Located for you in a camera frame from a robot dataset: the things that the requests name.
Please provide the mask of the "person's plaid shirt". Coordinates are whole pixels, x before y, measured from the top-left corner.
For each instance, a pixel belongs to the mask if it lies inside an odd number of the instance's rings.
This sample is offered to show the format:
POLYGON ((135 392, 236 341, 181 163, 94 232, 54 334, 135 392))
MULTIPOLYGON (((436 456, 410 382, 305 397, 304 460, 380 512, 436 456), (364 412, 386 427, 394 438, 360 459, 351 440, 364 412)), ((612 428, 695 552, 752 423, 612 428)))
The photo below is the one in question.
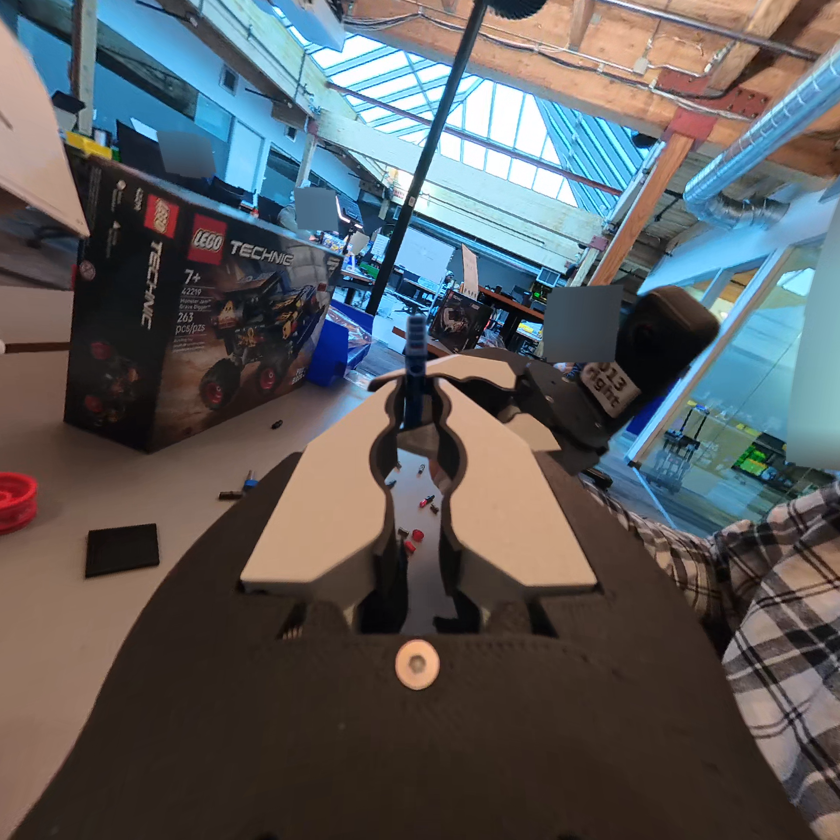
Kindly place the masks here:
POLYGON ((722 657, 763 758, 818 838, 839 838, 838 482, 710 539, 722 657))

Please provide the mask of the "blue toy beam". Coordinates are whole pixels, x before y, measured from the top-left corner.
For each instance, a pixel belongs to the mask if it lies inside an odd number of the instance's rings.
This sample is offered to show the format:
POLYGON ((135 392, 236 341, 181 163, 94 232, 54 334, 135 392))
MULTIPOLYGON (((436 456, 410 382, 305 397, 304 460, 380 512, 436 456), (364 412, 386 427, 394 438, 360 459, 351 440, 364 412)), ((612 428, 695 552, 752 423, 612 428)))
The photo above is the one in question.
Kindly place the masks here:
POLYGON ((406 322, 404 349, 404 414, 405 430, 419 427, 423 421, 426 395, 427 322, 422 313, 409 316, 406 322))

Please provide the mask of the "person's right forearm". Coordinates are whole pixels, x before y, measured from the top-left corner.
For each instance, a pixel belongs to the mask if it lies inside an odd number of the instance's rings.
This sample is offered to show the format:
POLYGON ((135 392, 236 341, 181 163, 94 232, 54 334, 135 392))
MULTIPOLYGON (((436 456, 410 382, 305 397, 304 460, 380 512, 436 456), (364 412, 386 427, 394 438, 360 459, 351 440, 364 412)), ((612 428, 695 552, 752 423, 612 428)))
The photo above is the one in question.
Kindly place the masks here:
POLYGON ((711 544, 688 532, 640 516, 605 491, 584 481, 590 495, 643 544, 646 552, 681 591, 719 657, 732 638, 731 610, 721 594, 711 544))

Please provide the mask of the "metal cart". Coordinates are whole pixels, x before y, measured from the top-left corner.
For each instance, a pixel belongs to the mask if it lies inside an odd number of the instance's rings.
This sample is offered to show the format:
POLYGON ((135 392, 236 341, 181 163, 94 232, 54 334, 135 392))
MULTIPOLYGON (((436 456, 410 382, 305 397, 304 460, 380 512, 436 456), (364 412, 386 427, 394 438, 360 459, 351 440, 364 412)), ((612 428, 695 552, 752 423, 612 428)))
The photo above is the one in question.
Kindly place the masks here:
POLYGON ((652 481, 662 490, 676 494, 691 461, 700 448, 700 437, 709 417, 709 409, 697 402, 689 402, 681 424, 667 430, 650 472, 652 481))

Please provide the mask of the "long wooden table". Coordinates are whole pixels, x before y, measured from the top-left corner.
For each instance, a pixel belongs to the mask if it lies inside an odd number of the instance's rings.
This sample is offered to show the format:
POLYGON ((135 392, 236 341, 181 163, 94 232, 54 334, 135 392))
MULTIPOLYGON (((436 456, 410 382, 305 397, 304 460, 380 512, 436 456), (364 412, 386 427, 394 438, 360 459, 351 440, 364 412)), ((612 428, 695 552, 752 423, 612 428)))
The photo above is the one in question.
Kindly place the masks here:
POLYGON ((479 286, 478 288, 479 298, 487 303, 487 305, 495 308, 503 310, 511 315, 513 319, 513 325, 508 327, 507 329, 511 332, 515 332, 518 330, 519 325, 522 322, 531 322, 531 323, 539 323, 542 324, 544 322, 544 313, 533 308, 528 308, 513 300, 511 297, 507 297, 499 292, 495 292, 489 288, 485 288, 483 286, 479 286))

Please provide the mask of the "red toy wheel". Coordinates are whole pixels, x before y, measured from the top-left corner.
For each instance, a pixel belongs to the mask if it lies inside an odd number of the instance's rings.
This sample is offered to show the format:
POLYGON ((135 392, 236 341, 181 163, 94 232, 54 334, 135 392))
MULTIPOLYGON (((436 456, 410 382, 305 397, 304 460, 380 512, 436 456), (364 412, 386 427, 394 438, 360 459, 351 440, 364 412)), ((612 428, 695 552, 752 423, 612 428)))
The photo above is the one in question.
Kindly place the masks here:
POLYGON ((1 535, 21 530, 38 513, 38 483, 14 472, 1 473, 1 535))

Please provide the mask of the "black pole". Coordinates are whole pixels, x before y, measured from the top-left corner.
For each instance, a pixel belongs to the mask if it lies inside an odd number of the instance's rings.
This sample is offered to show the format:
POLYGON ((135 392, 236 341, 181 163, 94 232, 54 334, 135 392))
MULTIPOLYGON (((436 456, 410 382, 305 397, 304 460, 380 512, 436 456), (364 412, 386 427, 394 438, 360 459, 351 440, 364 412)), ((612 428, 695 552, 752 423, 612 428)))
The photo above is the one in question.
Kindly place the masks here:
POLYGON ((454 104, 457 89, 464 76, 487 10, 491 9, 495 14, 503 18, 520 20, 535 15, 545 4, 545 1, 475 1, 473 3, 464 32, 455 52, 443 96, 437 105, 434 119, 416 164, 413 179, 407 189, 402 209, 395 221, 392 234, 389 237, 384 258, 366 306, 365 312, 367 314, 372 316, 376 315, 380 307, 387 282, 391 277, 400 247, 403 244, 406 231, 412 220, 417 198, 426 181, 428 170, 437 151, 440 136, 454 104))

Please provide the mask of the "blue storage bin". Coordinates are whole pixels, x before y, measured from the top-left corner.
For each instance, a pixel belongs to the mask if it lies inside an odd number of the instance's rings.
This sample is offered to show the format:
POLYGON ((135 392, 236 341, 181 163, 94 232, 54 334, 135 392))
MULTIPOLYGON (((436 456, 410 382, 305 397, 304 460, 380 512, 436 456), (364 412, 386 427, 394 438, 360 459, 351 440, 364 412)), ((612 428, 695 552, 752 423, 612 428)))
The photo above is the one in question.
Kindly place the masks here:
MULTIPOLYGON (((342 303, 346 308, 353 308, 342 303)), ((374 325, 374 317, 365 311, 358 309, 367 316, 372 317, 374 325)), ((345 346, 339 347, 338 344, 329 341, 329 335, 324 332, 324 327, 330 329, 332 324, 327 322, 327 315, 324 319, 322 330, 320 332, 316 349, 311 357, 311 362, 308 368, 307 380, 308 382, 318 385, 320 387, 330 387, 332 383, 338 379, 344 378, 344 375, 349 371, 354 371, 358 365, 367 357, 371 347, 355 353, 353 355, 345 354, 345 346)))

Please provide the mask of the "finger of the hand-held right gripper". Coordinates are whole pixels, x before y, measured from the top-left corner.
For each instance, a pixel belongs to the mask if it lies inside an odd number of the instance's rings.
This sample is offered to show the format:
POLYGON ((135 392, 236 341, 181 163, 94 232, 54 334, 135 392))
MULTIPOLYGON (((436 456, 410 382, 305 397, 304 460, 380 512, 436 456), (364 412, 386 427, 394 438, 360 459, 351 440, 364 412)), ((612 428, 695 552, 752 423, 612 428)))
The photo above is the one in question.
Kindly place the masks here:
POLYGON ((535 416, 519 410, 501 413, 501 422, 508 430, 519 436, 533 453, 558 453, 562 451, 552 430, 535 416))
POLYGON ((437 380, 445 380, 466 390, 491 394, 514 394, 526 373, 525 357, 510 351, 466 351, 447 354, 426 363, 419 385, 410 385, 406 369, 390 371, 368 384, 369 392, 378 392, 386 384, 402 385, 404 393, 412 390, 430 394, 437 380))

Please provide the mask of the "silver ventilation duct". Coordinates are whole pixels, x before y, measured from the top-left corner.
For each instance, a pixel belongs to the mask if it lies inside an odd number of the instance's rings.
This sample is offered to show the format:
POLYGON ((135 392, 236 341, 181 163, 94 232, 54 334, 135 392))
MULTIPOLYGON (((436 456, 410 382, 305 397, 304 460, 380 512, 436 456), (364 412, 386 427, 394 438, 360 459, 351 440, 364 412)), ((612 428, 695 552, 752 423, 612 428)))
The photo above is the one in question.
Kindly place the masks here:
POLYGON ((763 197, 735 200, 725 190, 771 153, 803 133, 839 102, 839 44, 814 69, 686 185, 682 200, 699 221, 725 230, 769 228, 789 204, 763 197))

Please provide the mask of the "toy truck printed box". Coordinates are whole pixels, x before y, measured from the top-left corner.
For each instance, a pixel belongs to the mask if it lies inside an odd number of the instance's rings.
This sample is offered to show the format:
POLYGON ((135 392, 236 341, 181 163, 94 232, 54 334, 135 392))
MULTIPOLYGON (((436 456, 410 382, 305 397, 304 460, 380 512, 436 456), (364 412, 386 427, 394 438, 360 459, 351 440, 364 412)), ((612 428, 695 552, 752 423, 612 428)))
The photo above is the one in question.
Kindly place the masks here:
POLYGON ((340 254, 101 157, 70 171, 66 424, 152 453, 302 383, 340 254))

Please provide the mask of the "white board panel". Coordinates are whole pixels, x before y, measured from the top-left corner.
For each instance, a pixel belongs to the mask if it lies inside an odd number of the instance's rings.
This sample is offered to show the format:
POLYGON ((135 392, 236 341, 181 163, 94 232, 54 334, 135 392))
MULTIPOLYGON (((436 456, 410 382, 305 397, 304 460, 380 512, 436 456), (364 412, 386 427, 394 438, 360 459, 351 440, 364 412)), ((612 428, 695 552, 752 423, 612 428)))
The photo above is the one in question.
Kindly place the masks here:
POLYGON ((29 53, 1 23, 1 215, 25 207, 89 236, 51 100, 29 53))

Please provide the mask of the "black square plate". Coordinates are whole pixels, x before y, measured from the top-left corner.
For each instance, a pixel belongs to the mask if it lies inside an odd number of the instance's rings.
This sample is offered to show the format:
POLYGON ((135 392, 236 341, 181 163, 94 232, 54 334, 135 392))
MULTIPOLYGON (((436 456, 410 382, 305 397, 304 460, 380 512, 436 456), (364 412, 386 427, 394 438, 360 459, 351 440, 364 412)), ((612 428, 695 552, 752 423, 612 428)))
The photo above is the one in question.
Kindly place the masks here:
POLYGON ((90 530, 87 534, 85 579, 138 571, 160 565, 155 523, 90 530))

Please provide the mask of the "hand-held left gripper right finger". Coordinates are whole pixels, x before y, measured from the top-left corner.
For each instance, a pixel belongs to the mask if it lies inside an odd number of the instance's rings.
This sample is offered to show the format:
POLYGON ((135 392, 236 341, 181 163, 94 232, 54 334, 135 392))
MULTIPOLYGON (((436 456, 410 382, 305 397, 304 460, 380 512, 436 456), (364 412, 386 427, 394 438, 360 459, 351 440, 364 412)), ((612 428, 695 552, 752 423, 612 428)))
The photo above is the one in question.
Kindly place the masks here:
POLYGON ((434 384, 441 505, 439 567, 449 595, 503 602, 593 592, 597 578, 538 455, 449 381, 434 384))

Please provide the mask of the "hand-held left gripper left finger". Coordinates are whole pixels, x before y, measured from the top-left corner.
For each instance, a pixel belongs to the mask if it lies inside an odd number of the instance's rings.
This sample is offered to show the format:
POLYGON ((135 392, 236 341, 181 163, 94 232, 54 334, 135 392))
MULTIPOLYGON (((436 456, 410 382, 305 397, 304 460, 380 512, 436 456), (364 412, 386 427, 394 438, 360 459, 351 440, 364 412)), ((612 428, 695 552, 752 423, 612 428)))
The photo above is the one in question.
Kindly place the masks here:
POLYGON ((303 450, 239 578, 246 594, 403 624, 403 546, 386 485, 396 468, 403 383, 387 381, 303 450))

